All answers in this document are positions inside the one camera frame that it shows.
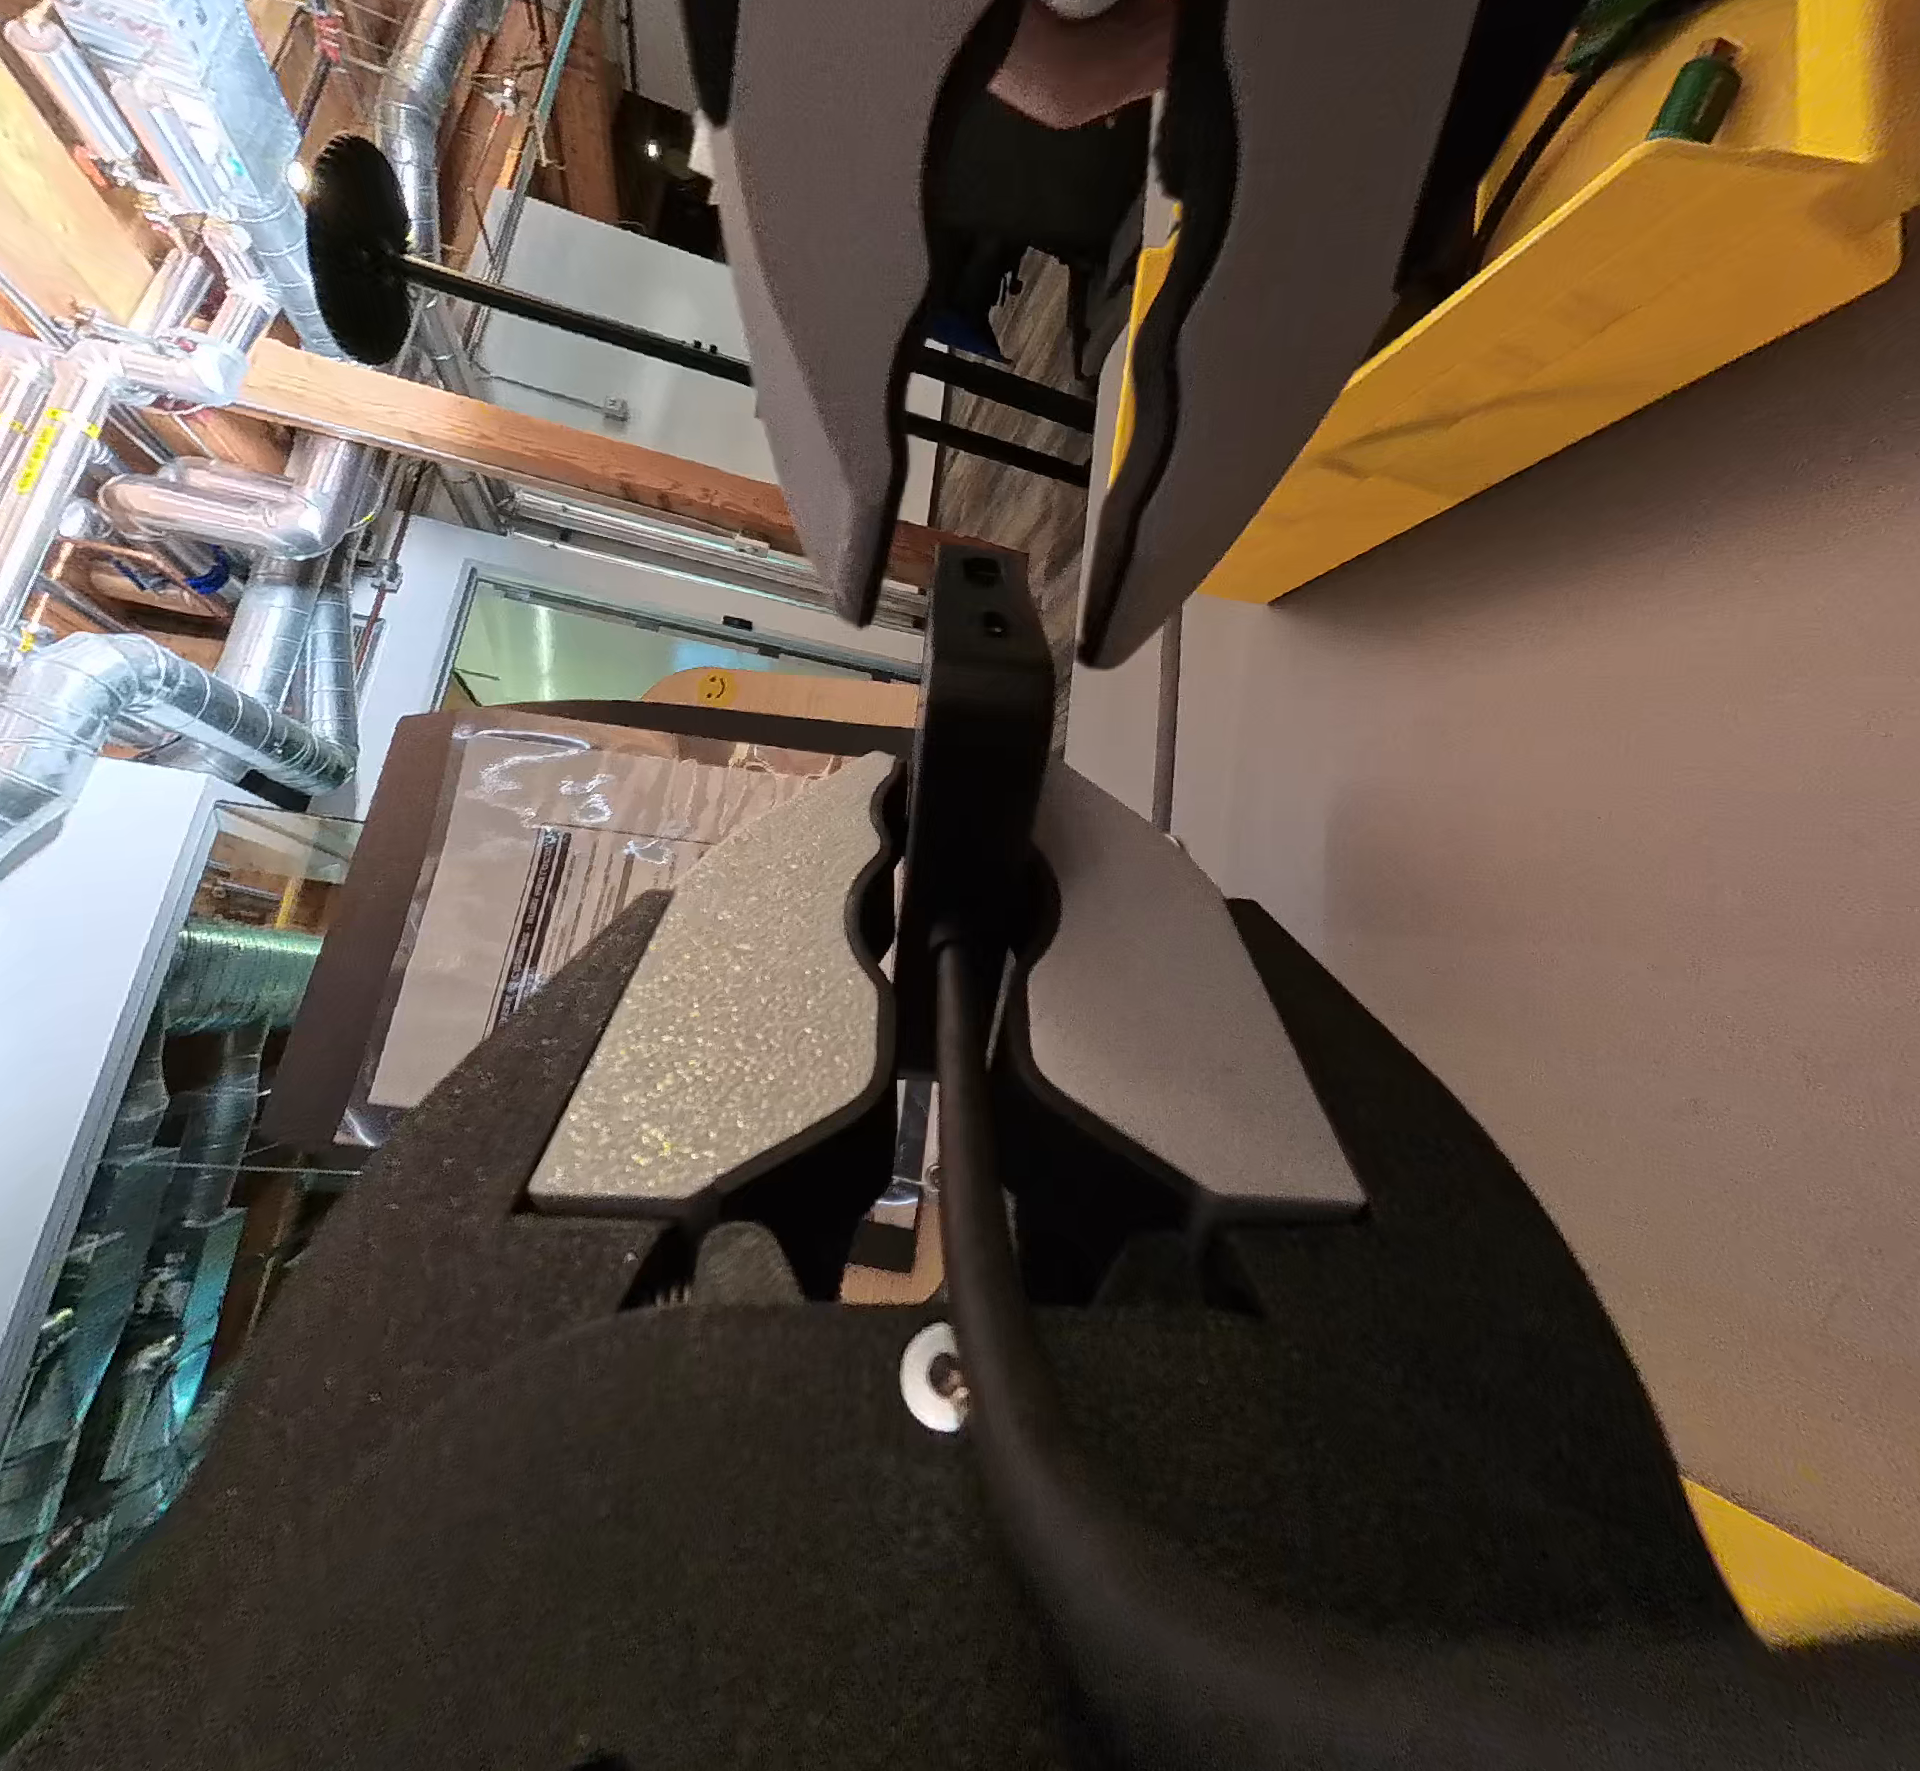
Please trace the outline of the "black hdmi port adapter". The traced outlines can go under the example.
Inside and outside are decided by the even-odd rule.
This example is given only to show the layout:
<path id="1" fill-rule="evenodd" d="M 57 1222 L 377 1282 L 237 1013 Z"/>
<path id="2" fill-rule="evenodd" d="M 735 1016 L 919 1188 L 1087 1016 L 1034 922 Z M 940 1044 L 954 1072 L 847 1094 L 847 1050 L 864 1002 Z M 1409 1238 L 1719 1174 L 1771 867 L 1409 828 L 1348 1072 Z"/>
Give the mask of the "black hdmi port adapter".
<path id="1" fill-rule="evenodd" d="M 927 610 L 927 703 L 899 827 L 899 1064 L 940 1092 L 940 1252 L 963 1382 L 963 1444 L 986 1511 L 1056 1643 L 1087 1666 L 1130 1633 L 1130 1561 L 1074 1453 L 1017 1243 L 1000 1222 L 1000 1134 L 986 1028 L 1026 922 L 1034 809 L 1054 762 L 1054 646 L 1000 551 L 946 543 Z"/>

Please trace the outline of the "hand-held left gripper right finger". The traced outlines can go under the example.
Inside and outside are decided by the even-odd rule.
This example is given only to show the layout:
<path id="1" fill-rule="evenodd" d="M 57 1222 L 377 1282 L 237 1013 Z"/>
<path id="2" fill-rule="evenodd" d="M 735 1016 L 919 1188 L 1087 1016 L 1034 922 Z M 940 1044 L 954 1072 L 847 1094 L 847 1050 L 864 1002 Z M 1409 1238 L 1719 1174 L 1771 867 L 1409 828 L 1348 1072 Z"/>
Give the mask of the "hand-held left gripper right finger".
<path id="1" fill-rule="evenodd" d="M 1185 1214 L 1357 1214 L 1363 1186 L 1212 878 L 1081 765 L 1034 809 L 1054 944 L 1026 973 L 1026 1072 Z"/>

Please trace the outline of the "silver flexible air duct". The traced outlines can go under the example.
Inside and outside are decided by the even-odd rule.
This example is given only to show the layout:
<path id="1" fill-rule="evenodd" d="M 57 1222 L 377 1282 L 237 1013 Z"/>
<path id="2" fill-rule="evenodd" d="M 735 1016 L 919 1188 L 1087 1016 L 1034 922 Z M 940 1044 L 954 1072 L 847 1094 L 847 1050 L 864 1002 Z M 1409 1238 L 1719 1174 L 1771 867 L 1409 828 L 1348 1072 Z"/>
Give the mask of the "silver flexible air duct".
<path id="1" fill-rule="evenodd" d="M 413 0 L 377 79 L 377 153 L 400 183 L 413 262 L 443 262 L 443 135 L 472 53 L 497 36 L 497 0 Z"/>

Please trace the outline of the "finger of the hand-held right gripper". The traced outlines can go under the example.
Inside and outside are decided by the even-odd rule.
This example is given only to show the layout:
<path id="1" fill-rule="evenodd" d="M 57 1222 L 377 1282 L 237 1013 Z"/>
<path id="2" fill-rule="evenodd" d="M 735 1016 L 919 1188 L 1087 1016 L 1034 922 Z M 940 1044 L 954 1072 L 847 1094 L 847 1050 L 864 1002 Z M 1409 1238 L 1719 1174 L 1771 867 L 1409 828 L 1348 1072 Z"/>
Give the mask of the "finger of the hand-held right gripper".
<path id="1" fill-rule="evenodd" d="M 1586 0 L 1175 0 L 1175 262 L 1096 506 L 1081 663 L 1138 660 L 1302 465 Z"/>
<path id="2" fill-rule="evenodd" d="M 801 556 L 877 621 L 927 346 L 927 183 L 1017 0 L 683 0 L 755 406 Z"/>

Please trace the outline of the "yellow plastic bin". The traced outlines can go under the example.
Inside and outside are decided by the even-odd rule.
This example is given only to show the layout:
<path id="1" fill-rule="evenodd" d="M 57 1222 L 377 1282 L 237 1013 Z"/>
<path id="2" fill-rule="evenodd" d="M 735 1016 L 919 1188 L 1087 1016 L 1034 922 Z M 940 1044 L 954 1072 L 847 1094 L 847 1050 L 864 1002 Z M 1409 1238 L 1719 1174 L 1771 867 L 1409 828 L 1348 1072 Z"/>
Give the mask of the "yellow plastic bin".
<path id="1" fill-rule="evenodd" d="M 1909 0 L 1586 0 L 1458 225 L 1196 578 L 1271 606 L 1869 295 L 1909 210 Z"/>
<path id="2" fill-rule="evenodd" d="M 1788 1643 L 1877 1643 L 1877 1638 L 1920 1638 L 1920 1607 L 1869 1564 L 1788 1537 L 1780 1521 L 1684 1481 L 1693 1530 L 1741 1607 L 1741 1625 L 1788 1654 Z"/>

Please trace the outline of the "silver insulated pipe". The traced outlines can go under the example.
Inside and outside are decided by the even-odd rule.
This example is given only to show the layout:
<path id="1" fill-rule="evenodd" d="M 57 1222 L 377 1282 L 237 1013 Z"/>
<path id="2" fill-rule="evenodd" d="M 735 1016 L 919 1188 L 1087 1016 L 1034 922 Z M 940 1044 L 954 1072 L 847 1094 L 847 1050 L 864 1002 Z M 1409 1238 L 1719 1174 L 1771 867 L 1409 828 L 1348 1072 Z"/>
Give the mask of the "silver insulated pipe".
<path id="1" fill-rule="evenodd" d="M 71 479 L 96 465 L 108 406 L 203 416 L 237 406 L 248 350 L 286 350 L 270 341 L 277 294 L 248 262 L 248 232 L 231 223 L 193 223 L 176 247 L 137 321 L 100 321 L 60 350 L 42 341 L 12 341 L 12 551 L 57 537 Z M 356 437 L 295 437 L 287 468 L 246 465 L 160 465 L 100 486 L 100 506 L 137 543 L 213 543 L 246 556 L 327 556 L 359 543 L 385 506 L 385 479 Z"/>

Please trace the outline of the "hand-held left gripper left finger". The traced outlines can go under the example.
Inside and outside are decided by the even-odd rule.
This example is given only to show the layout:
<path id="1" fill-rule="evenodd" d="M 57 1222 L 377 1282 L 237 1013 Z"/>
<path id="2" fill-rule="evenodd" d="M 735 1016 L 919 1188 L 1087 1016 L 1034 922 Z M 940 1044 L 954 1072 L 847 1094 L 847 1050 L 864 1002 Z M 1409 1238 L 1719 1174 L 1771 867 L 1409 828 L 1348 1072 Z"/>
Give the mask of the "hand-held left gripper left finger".
<path id="1" fill-rule="evenodd" d="M 877 1125 L 895 1169 L 895 990 L 864 891 L 895 891 L 889 793 L 864 755 L 727 828 L 669 915 L 535 1157 L 540 1214 L 707 1214 L 825 1134 Z"/>

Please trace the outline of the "black floor lamp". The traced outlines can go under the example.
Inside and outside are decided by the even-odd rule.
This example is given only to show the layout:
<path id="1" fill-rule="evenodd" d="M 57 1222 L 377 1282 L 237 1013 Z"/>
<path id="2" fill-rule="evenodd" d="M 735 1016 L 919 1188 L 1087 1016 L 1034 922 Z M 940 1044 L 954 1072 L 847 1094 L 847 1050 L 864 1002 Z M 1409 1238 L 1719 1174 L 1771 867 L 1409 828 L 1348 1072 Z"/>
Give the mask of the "black floor lamp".
<path id="1" fill-rule="evenodd" d="M 637 321 L 605 321 L 605 313 L 579 313 L 579 307 L 557 307 L 557 295 L 503 294 L 488 272 L 456 272 L 443 262 L 413 262 L 400 171 L 359 135 L 336 135 L 317 158 L 317 171 L 303 171 L 303 265 L 317 265 L 317 295 L 321 295 L 327 341 L 359 369 L 389 369 L 400 364 L 400 346 L 413 328 L 413 295 L 456 295 L 456 307 L 540 321 L 540 328 L 567 328 L 567 341 L 591 341 L 591 346 L 611 346 L 611 350 L 669 364 L 669 369 L 725 377 L 725 381 L 755 392 L 755 369 L 716 350 L 716 346 L 683 346 L 683 341 L 659 341 L 659 328 L 637 328 Z M 1034 381 L 1017 369 L 946 350 L 946 346 L 919 346 L 909 377 L 934 377 L 934 381 L 946 381 L 963 397 L 1008 406 L 1008 416 L 1034 416 L 1034 424 L 1056 424 L 1056 430 L 1081 430 L 1081 437 L 1096 430 L 1087 397 L 1054 392 L 1054 381 Z M 946 416 L 899 416 L 899 430 L 934 437 L 946 453 L 979 453 L 979 465 L 1000 465 L 1000 468 L 1054 479 L 1054 486 L 1087 486 L 1087 465 L 1065 465 L 1054 449 L 1017 449 L 1017 437 L 993 437 L 993 430 L 963 430 Z"/>

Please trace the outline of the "wooden post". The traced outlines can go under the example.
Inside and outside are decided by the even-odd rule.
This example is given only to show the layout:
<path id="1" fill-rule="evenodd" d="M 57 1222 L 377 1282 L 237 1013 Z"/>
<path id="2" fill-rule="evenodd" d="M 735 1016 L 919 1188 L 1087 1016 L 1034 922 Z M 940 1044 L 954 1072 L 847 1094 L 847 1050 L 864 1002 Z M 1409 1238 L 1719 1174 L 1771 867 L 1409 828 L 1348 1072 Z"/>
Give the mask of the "wooden post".
<path id="1" fill-rule="evenodd" d="M 385 369 L 321 364 L 277 341 L 248 346 L 248 369 L 231 406 L 248 424 L 359 437 L 377 453 L 466 465 L 503 486 L 595 497 L 595 504 L 725 527 L 725 537 L 768 543 L 777 556 L 801 556 L 825 578 L 825 563 L 801 551 L 787 486 L 735 479 L 716 465 L 683 465 L 637 437 L 595 437 L 550 416 L 516 416 L 516 406 L 407 381 Z"/>

